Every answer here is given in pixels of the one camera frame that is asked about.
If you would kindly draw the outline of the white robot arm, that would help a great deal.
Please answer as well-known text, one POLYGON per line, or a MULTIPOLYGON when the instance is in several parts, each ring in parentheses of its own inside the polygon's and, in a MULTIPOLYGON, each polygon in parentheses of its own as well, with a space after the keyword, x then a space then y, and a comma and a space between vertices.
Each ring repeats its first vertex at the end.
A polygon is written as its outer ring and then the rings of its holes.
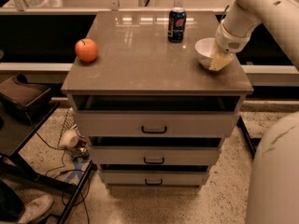
MULTIPOLYGON (((210 69, 222 69, 263 24, 299 69, 299 5, 294 0, 235 0, 216 32, 210 69)), ((254 157, 246 224, 299 224, 299 113, 272 125, 254 157)))

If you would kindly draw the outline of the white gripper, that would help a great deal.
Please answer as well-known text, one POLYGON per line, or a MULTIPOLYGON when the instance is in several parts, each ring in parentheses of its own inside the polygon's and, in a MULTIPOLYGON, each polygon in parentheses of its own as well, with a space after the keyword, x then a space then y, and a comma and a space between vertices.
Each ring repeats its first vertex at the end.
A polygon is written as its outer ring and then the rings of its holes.
POLYGON ((238 37, 231 35, 224 27, 222 21, 216 30, 216 44, 213 45, 210 57, 211 62, 208 69, 220 71, 232 60, 231 53, 240 52, 249 42, 249 37, 238 37))

